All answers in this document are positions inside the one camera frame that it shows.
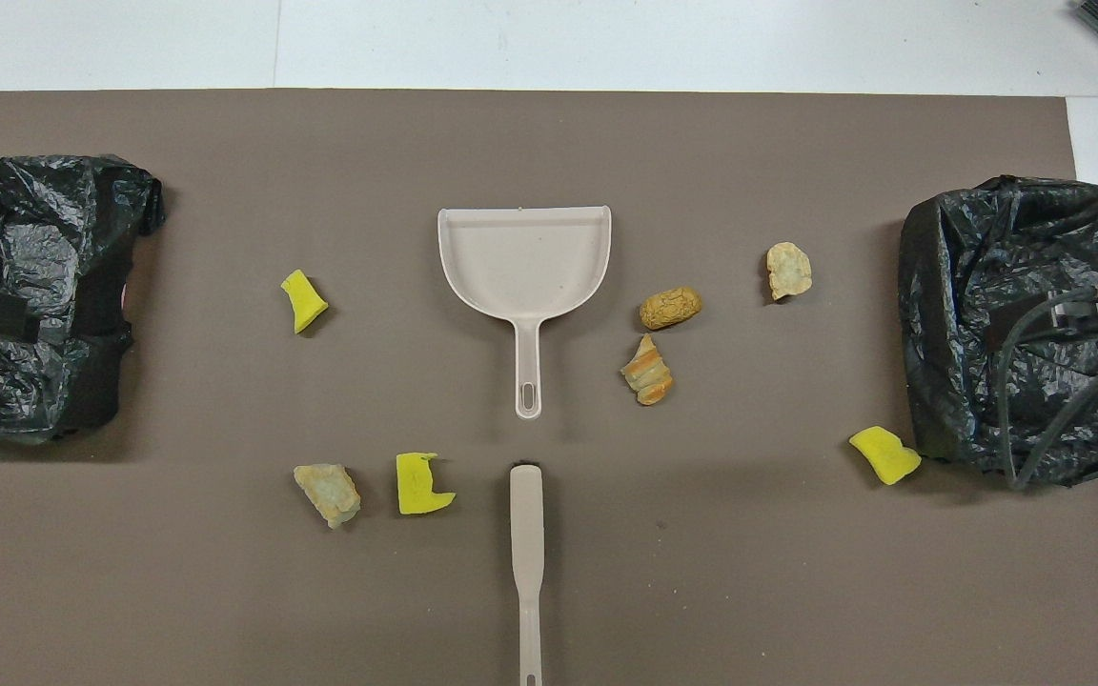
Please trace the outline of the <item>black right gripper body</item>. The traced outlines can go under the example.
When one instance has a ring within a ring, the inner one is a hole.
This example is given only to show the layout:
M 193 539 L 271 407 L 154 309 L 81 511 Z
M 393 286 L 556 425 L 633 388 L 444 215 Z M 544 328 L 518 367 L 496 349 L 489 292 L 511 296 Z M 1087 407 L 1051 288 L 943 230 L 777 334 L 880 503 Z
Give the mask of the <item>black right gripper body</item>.
M 1046 307 L 1021 329 L 1018 344 L 1068 344 L 1090 340 L 1093 329 L 1098 326 L 1098 304 L 1094 301 L 1049 303 L 1049 300 L 1055 296 L 1056 293 L 1033 294 L 990 310 L 986 329 L 987 350 L 997 352 L 1002 349 L 1007 336 L 1018 322 L 1026 317 L 1026 313 L 1041 305 Z

